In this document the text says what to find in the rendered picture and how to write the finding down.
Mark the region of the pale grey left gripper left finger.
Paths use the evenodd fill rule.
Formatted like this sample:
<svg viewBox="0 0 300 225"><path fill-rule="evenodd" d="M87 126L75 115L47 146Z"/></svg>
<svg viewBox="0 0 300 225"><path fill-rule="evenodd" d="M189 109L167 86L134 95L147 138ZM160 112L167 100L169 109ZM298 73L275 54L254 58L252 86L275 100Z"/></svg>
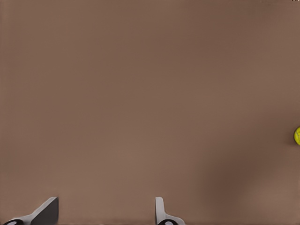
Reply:
<svg viewBox="0 0 300 225"><path fill-rule="evenodd" d="M59 220L59 198L50 197L31 214L15 217L3 225L57 225Z"/></svg>

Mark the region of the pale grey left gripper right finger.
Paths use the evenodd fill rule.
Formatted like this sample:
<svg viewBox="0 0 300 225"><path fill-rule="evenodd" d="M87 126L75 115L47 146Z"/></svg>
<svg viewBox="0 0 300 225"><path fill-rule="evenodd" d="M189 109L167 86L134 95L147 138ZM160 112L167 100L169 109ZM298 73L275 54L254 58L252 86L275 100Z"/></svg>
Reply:
<svg viewBox="0 0 300 225"><path fill-rule="evenodd" d="M183 219L166 213L162 197L155 197L156 225L186 225Z"/></svg>

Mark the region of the yellow-green round fruit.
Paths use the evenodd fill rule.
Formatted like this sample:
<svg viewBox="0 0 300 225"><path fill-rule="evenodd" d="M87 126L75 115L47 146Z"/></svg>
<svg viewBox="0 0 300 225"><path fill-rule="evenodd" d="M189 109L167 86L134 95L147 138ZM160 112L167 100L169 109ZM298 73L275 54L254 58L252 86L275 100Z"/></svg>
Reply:
<svg viewBox="0 0 300 225"><path fill-rule="evenodd" d="M300 146L300 126L295 129L293 138L295 143Z"/></svg>

